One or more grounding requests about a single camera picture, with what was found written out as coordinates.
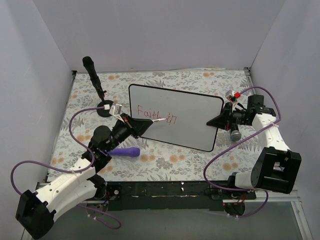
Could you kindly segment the red whiteboard marker pen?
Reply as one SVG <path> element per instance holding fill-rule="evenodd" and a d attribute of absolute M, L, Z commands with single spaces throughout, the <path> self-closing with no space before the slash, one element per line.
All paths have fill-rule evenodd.
<path fill-rule="evenodd" d="M 157 122 L 161 122 L 161 121 L 167 121 L 167 119 L 166 118 L 158 118 L 158 119 L 152 120 L 153 123 L 157 123 Z"/>

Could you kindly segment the white whiteboard black frame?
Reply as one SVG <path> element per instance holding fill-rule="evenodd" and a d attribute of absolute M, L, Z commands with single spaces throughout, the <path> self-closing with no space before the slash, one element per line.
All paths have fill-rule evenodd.
<path fill-rule="evenodd" d="M 128 94 L 132 118 L 167 119 L 150 126 L 143 138 L 213 151 L 218 130 L 207 122 L 221 113 L 221 97 L 139 84 L 131 84 Z"/>

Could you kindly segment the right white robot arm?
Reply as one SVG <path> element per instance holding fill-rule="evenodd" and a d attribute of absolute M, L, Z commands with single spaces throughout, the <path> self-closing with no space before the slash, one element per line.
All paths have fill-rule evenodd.
<path fill-rule="evenodd" d="M 245 190 L 262 189 L 283 194 L 292 191 L 302 158 L 286 145 L 276 120 L 275 110 L 264 105 L 264 96 L 254 94 L 248 97 L 245 109 L 233 109 L 233 104 L 228 102 L 220 115 L 207 122 L 208 126 L 226 131 L 240 125 L 252 126 L 262 148 L 251 171 L 234 172 L 229 176 L 224 189 L 230 198 L 239 198 Z"/>

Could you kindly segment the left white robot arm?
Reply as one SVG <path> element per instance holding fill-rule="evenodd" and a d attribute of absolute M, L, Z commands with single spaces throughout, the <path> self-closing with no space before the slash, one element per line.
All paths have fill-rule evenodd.
<path fill-rule="evenodd" d="M 106 196 L 107 183 L 98 175 L 111 160 L 109 152 L 129 136 L 141 137 L 154 123 L 151 119 L 132 118 L 122 113 L 112 129 L 97 127 L 87 151 L 66 172 L 35 191 L 20 195 L 15 218 L 38 240 L 46 235 L 55 221 L 84 200 L 101 200 Z"/>

